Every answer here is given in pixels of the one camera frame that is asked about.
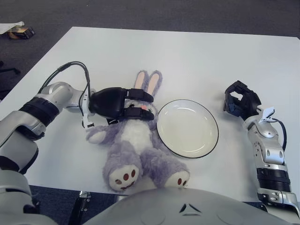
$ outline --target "black cable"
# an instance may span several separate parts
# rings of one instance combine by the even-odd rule
[[[47,80],[43,83],[42,87],[40,88],[40,90],[38,91],[38,93],[41,93],[42,90],[50,83],[50,81],[61,71],[64,71],[65,69],[69,68],[72,65],[78,65],[80,66],[85,73],[85,78],[86,78],[86,82],[87,82],[87,88],[88,88],[88,92],[89,92],[89,97],[90,97],[90,75],[89,75],[89,71],[87,69],[87,67],[79,61],[72,61],[72,62],[68,62],[64,65],[62,65],[61,67],[59,67],[57,70],[55,70],[48,78]]]
[[[282,144],[282,149],[283,151],[285,151],[286,148],[286,141],[287,141],[287,135],[286,135],[286,129],[285,129],[285,125],[283,124],[283,122],[281,122],[280,120],[277,120],[275,118],[272,118],[272,120],[275,120],[276,122],[278,122],[282,128],[282,132],[283,132],[283,144]]]
[[[85,86],[85,88],[84,88],[84,90],[83,90],[83,93],[81,94],[81,96],[79,97],[79,100],[78,100],[78,105],[79,105],[79,109],[80,109],[80,112],[81,112],[81,115],[82,115],[82,116],[83,116],[83,109],[82,109],[81,106],[80,106],[80,100],[81,100],[81,98],[83,97],[83,95],[84,95],[84,93],[85,93],[87,87],[88,87],[88,84],[86,84],[86,86]]]

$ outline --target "plush toy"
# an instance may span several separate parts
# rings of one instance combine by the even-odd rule
[[[143,89],[153,97],[163,78],[159,71],[149,77],[138,73],[134,88]],[[156,187],[184,187],[189,179],[185,164],[180,162],[162,143],[157,129],[158,111],[153,104],[126,100],[126,107],[149,110],[154,120],[124,120],[109,126],[94,127],[87,135],[90,143],[109,144],[103,177],[115,191],[134,185],[142,176],[149,176]]]

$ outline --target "plate rim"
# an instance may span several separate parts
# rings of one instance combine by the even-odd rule
[[[216,123],[216,126],[217,126],[217,141],[216,141],[214,147],[213,147],[208,153],[206,153],[206,154],[203,155],[203,156],[199,156],[199,157],[187,157],[187,156],[180,155],[180,154],[174,152],[173,150],[171,150],[171,149],[164,143],[164,141],[163,141],[163,139],[161,138],[161,136],[160,136],[160,134],[159,134],[159,131],[158,131],[158,123],[156,122],[156,131],[157,131],[157,133],[158,133],[159,139],[162,141],[162,143],[165,145],[165,147],[166,147],[168,150],[170,150],[172,153],[174,153],[174,154],[177,155],[177,156],[180,156],[180,157],[183,157],[183,158],[189,158],[189,159],[193,159],[193,158],[202,158],[202,157],[204,157],[204,156],[207,156],[208,154],[210,154],[210,153],[215,149],[215,147],[216,147],[216,145],[217,145],[217,143],[218,143],[218,141],[219,141],[219,126],[218,126],[218,123],[217,123],[215,117],[211,114],[211,112],[210,112],[205,106],[203,106],[202,104],[200,104],[200,103],[198,103],[198,102],[196,102],[196,101],[189,100],[189,99],[176,99],[176,100],[173,100],[173,101],[171,101],[171,102],[181,101],[181,100],[190,101],[190,102],[195,102],[196,104],[202,106],[204,109],[206,109],[206,110],[210,113],[210,115],[211,115],[212,118],[214,119],[214,121],[215,121],[215,123]],[[168,102],[168,103],[166,103],[163,107],[161,107],[161,109],[160,109],[159,112],[158,112],[157,119],[158,119],[159,114],[160,114],[160,112],[162,111],[162,109],[163,109],[167,104],[170,104],[171,102]]]

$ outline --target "floor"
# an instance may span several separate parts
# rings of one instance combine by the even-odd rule
[[[0,74],[0,99],[72,26],[300,38],[300,0],[1,0],[0,23],[19,21],[33,27],[36,35],[28,40],[0,36],[3,68],[16,67],[21,71],[20,75]],[[31,189],[42,202],[43,214],[59,224],[68,223],[78,192]],[[101,212],[114,200],[113,195],[93,195],[91,210],[83,220]]]

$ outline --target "pink inner ear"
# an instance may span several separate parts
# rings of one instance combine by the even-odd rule
[[[140,72],[136,78],[136,82],[135,82],[135,88],[137,89],[141,89],[142,88],[142,84],[145,78],[145,73],[144,72]]]
[[[149,85],[148,85],[148,90],[147,92],[149,94],[153,94],[153,91],[158,83],[158,80],[159,80],[159,75],[158,74],[153,74],[152,77],[151,77],[151,80],[149,82]]]

